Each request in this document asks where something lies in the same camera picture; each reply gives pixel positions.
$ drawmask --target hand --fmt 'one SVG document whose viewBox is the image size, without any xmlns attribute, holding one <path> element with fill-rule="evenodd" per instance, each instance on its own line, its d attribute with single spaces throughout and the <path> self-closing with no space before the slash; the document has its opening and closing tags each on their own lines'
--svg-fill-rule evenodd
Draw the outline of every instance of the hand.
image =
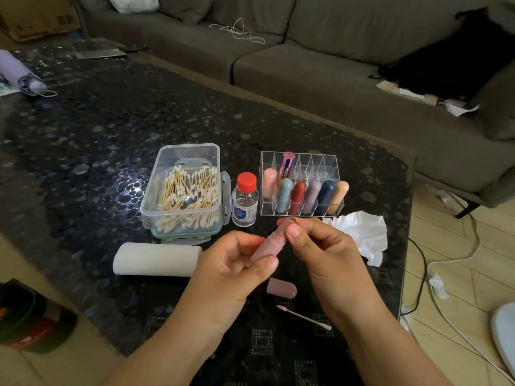
<svg viewBox="0 0 515 386">
<path fill-rule="evenodd" d="M 357 316 L 383 306 L 351 236 L 317 218 L 291 219 L 295 224 L 286 228 L 287 239 L 306 263 L 315 293 L 333 322 L 340 314 Z"/>
<path fill-rule="evenodd" d="M 277 268 L 276 256 L 250 265 L 250 256 L 265 241 L 244 232 L 230 232 L 207 249 L 170 317 L 175 329 L 194 337 L 204 360 L 241 312 L 247 296 Z"/>
</svg>

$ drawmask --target white bag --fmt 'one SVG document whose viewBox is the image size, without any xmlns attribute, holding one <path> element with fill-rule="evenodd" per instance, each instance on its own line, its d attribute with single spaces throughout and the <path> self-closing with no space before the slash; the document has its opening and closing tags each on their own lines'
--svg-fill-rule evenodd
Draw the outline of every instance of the white bag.
<svg viewBox="0 0 515 386">
<path fill-rule="evenodd" d="M 159 9 L 158 0 L 109 0 L 119 13 L 155 12 Z"/>
</svg>

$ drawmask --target paper towel roll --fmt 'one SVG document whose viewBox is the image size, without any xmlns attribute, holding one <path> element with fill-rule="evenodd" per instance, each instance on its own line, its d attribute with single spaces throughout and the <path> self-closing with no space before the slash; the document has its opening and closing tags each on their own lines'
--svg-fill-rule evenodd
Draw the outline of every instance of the paper towel roll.
<svg viewBox="0 0 515 386">
<path fill-rule="evenodd" d="M 116 275 L 191 276 L 200 246 L 126 242 L 114 256 Z"/>
</svg>

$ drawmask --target lipstick holder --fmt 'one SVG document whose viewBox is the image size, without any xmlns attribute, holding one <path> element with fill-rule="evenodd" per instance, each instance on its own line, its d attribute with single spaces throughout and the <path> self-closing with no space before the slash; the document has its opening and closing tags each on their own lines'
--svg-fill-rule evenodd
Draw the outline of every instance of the lipstick holder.
<svg viewBox="0 0 515 386">
<path fill-rule="evenodd" d="M 277 193 L 279 189 L 276 187 L 272 200 L 263 199 L 263 172 L 267 168 L 274 168 L 277 173 L 281 169 L 281 163 L 283 162 L 284 152 L 261 152 L 260 170 L 259 170 L 259 189 L 260 189 L 260 200 L 261 200 L 261 211 L 260 214 L 263 216 L 277 216 L 277 217 L 336 217 L 340 214 L 341 209 L 344 207 L 344 202 L 339 204 L 336 209 L 336 213 L 329 215 L 324 213 L 323 215 L 314 215 L 315 210 L 318 206 L 323 206 L 322 211 L 326 211 L 331 204 L 317 204 L 313 203 L 311 212 L 309 214 L 302 214 L 301 211 L 306 204 L 306 201 L 302 199 L 298 208 L 298 213 L 295 215 L 288 214 L 291 201 L 288 201 L 284 213 L 279 214 L 275 210 L 277 208 Z M 295 161 L 293 162 L 293 168 L 289 178 L 293 181 L 293 187 L 299 181 L 306 182 L 306 192 L 309 184 L 312 180 L 318 180 L 323 183 L 326 180 L 333 180 L 336 183 L 340 181 L 340 172 L 338 170 L 338 159 L 332 154 L 310 154 L 310 153 L 295 153 Z"/>
</svg>

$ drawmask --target gray sofa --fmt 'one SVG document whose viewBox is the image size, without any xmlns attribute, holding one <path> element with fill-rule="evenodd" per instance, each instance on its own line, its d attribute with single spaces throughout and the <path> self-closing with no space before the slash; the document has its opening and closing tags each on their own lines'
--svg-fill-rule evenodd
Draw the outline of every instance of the gray sofa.
<svg viewBox="0 0 515 386">
<path fill-rule="evenodd" d="M 108 0 L 79 0 L 78 8 L 91 37 L 147 44 L 158 58 L 414 149 L 417 175 L 472 209 L 515 196 L 515 62 L 474 98 L 480 109 L 459 118 L 383 92 L 368 76 L 455 32 L 457 12 L 492 3 L 160 0 L 161 12 L 122 15 Z M 504 6 L 490 8 L 515 21 Z M 266 44 L 209 28 L 240 17 Z"/>
</svg>

